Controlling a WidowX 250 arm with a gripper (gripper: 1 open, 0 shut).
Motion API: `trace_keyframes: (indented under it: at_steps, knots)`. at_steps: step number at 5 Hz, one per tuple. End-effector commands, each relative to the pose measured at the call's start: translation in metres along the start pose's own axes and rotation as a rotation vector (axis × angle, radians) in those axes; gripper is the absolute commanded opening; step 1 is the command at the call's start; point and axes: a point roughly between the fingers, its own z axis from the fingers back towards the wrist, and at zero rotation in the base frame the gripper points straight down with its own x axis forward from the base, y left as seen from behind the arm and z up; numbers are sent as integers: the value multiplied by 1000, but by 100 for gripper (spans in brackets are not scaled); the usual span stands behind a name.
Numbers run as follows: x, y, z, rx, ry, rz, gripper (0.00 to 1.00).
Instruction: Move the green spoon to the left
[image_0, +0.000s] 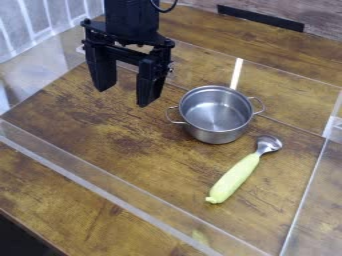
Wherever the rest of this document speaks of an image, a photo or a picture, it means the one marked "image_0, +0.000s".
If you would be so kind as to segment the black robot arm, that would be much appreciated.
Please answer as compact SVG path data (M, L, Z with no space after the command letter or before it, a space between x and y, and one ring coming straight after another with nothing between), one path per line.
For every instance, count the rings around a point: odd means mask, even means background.
M175 8L159 7L159 0L104 0L106 21L84 19L82 41L95 88L103 92L118 81L116 62L139 68L136 104L146 107L162 94L170 72L175 42L158 33L159 14Z

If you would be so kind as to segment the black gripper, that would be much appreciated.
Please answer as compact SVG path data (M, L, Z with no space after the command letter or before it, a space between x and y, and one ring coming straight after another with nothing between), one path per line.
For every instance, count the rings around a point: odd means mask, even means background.
M139 65L136 76L136 103L146 107L162 94L170 72L171 50L175 42L158 32L130 38L107 31L106 23L84 19L82 41L94 86L99 92L116 83L116 61Z

